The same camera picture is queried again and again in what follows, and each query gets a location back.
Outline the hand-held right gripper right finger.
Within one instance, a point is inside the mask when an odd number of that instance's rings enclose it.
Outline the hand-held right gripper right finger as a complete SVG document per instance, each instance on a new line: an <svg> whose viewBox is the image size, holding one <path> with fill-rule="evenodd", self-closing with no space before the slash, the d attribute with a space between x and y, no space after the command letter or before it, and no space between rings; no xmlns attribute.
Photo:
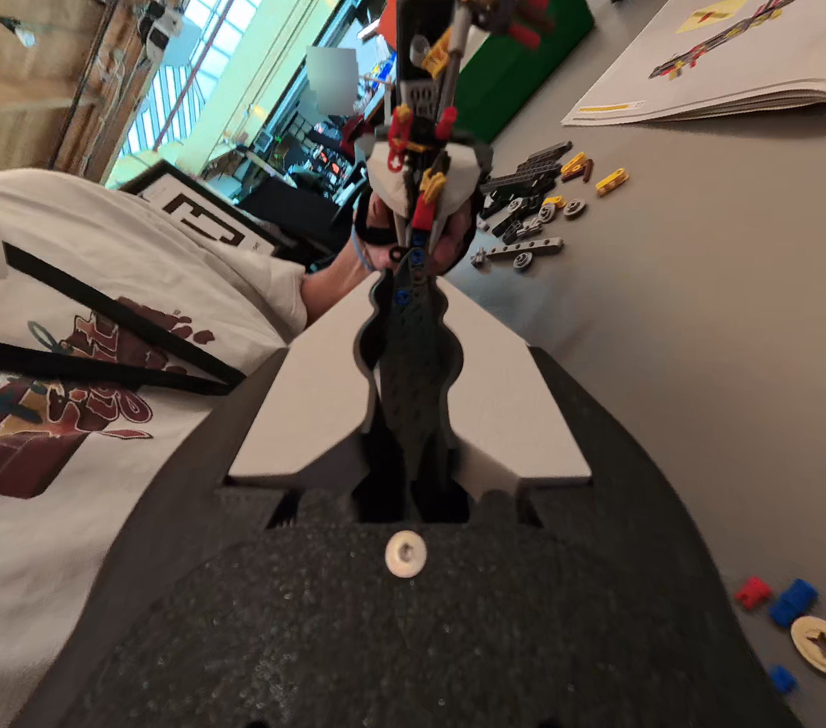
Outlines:
<svg viewBox="0 0 826 728"><path fill-rule="evenodd" d="M447 279L444 325L459 340L462 366L447 393L459 443L455 479L474 500L499 491L587 485L586 462L529 344Z"/></svg>

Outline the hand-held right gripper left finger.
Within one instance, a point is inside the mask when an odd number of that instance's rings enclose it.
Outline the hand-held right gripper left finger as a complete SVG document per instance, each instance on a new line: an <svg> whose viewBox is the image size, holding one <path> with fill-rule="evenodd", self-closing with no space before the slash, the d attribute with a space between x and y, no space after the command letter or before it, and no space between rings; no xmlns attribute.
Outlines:
<svg viewBox="0 0 826 728"><path fill-rule="evenodd" d="M369 274L291 342L228 471L241 486L279 493L270 522L295 522L308 494L347 504L367 476L375 397L355 350L379 279Z"/></svg>

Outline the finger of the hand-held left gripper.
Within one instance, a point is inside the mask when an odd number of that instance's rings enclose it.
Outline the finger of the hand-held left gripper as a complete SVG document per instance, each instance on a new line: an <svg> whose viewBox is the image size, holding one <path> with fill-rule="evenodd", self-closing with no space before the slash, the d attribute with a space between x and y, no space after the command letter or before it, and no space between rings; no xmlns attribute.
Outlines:
<svg viewBox="0 0 826 728"><path fill-rule="evenodd" d="M471 197L481 174L473 147L449 143L445 152L449 165L435 207L434 238L441 237L450 217Z"/></svg>
<svg viewBox="0 0 826 728"><path fill-rule="evenodd" d="M399 217L411 217L410 191L402 167L394 171L390 166L391 150L387 141L374 141L367 156L367 176L373 192L382 203Z"/></svg>

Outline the long grey Technic assembly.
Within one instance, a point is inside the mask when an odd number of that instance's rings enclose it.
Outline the long grey Technic assembly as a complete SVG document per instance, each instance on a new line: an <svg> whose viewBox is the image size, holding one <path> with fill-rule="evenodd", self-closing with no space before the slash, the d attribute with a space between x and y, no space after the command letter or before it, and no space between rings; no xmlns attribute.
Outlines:
<svg viewBox="0 0 826 728"><path fill-rule="evenodd" d="M528 49L537 49L541 35L553 29L549 0L495 0L495 32ZM438 139L412 147L411 112L393 110L388 124L377 129L376 141L387 141L390 166L404 168L410 191L411 217L394 215L398 247L390 309L382 328L384 348L378 361L381 400L387 425L404 452L408 475L435 477L443 487L451 475L450 451L457 446L447 409L447 392L462 363L461 348L444 325L447 300L439 292L427 263L439 238L434 238L435 207L445 184L449 143L474 148L482 173L490 169L490 149L470 133L456 129L451 114Z"/></svg>

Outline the lego instruction booklet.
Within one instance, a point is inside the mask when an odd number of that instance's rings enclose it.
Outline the lego instruction booklet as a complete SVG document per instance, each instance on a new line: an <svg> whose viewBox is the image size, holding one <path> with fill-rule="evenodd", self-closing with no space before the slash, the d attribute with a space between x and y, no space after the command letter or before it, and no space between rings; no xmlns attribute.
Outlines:
<svg viewBox="0 0 826 728"><path fill-rule="evenodd" d="M824 6L667 0L562 124L641 124L823 103Z"/></svg>

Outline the person's left forearm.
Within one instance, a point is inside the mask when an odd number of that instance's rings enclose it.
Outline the person's left forearm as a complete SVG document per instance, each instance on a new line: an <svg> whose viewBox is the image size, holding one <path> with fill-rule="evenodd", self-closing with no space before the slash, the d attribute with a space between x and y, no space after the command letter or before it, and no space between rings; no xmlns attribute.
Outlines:
<svg viewBox="0 0 826 728"><path fill-rule="evenodd" d="M308 328L344 300L362 282L376 272L351 250L343 250L329 266L305 276L301 299Z"/></svg>

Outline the pile of lego beams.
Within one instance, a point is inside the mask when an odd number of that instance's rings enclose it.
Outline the pile of lego beams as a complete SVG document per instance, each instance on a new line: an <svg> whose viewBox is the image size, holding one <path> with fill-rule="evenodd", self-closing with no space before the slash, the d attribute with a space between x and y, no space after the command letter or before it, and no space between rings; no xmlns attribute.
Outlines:
<svg viewBox="0 0 826 728"><path fill-rule="evenodd" d="M555 144L531 154L509 174L484 178L477 228L496 242L471 255L474 269L509 261L514 271L524 273L536 258L563 252L564 239L551 237L547 227L578 220L590 204L584 197L566 198L558 188L572 182L584 188L595 175L594 159L585 152L570 157L572 151L571 141Z"/></svg>

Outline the scattered small lego pieces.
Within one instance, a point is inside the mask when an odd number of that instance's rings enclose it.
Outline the scattered small lego pieces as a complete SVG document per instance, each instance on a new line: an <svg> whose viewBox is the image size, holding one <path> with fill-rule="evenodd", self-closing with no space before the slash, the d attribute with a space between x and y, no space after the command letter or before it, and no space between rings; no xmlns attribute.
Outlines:
<svg viewBox="0 0 826 728"><path fill-rule="evenodd" d="M815 608L819 590L802 578L793 578L778 591L755 575L745 578L732 593L734 606L743 614L743 624L772 687L790 697L799 688L795 663L782 663L794 654L796 661L824 679L825 620Z"/></svg>

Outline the person's left hand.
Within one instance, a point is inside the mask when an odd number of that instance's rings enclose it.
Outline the person's left hand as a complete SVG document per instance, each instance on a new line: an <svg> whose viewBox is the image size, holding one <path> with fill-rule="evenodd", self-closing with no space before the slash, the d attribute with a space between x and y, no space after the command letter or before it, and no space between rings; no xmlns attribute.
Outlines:
<svg viewBox="0 0 826 728"><path fill-rule="evenodd" d="M363 238L371 261L377 271L389 269L398 270L399 262L394 261L391 252L397 247L396 225L394 214L382 203L380 198L367 187L366 197L362 198L357 206L356 213L366 213L367 227L377 228L391 236L388 245L371 245ZM466 200L460 209L450 217L445 230L433 247L428 259L427 268L430 276L446 275L467 253L470 241L473 239L475 216L472 213L472 202ZM354 251L350 236L344 250Z"/></svg>

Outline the green plastic bin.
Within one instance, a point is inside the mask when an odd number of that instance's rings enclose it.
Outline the green plastic bin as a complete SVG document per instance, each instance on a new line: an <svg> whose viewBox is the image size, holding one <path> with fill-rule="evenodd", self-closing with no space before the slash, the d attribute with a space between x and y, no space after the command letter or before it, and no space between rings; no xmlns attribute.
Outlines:
<svg viewBox="0 0 826 728"><path fill-rule="evenodd" d="M459 74L455 128L491 143L593 30L586 0L549 0L555 23L537 49L473 29Z"/></svg>

